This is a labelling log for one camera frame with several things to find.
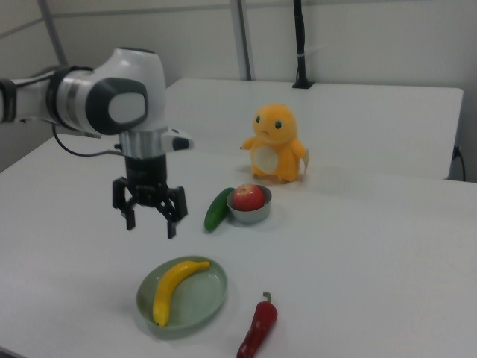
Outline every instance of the green cucumber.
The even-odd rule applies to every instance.
[[[207,210],[206,218],[203,220],[203,226],[207,231],[214,231],[217,226],[225,219],[229,213],[227,206],[227,196],[233,192],[234,188],[226,188],[210,204]]]

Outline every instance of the pepper stem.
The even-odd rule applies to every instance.
[[[271,304],[271,294],[270,292],[263,292],[263,297],[267,298],[267,302]]]

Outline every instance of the red apple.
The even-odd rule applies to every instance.
[[[240,211],[252,211],[263,207],[265,196],[255,184],[242,184],[233,192],[233,206]]]

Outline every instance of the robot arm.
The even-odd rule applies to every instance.
[[[119,134],[127,177],[113,182],[113,206],[128,230],[136,225],[136,204],[155,207],[168,220],[171,239],[187,206],[183,188],[167,186],[165,153],[193,143],[165,125],[164,107],[162,64],[149,51],[117,48],[97,69],[61,66],[29,79],[0,79],[0,123],[41,119],[90,134]]]

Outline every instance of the chili pepper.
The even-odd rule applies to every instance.
[[[259,349],[268,332],[275,325],[278,316],[277,309],[271,303],[271,294],[264,292],[263,295],[267,300],[256,305],[252,325],[238,349],[237,358],[253,358],[256,350]]]

